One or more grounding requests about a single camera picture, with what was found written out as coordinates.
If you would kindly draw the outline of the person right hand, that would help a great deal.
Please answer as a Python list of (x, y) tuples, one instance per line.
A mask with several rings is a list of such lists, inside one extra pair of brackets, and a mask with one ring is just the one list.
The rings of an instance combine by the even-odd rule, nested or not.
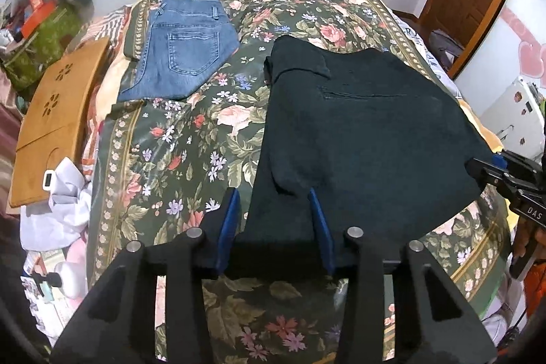
[(527, 220), (520, 220), (516, 227), (516, 236), (513, 243), (513, 258), (519, 259), (525, 256), (526, 248), (531, 239), (533, 226)]

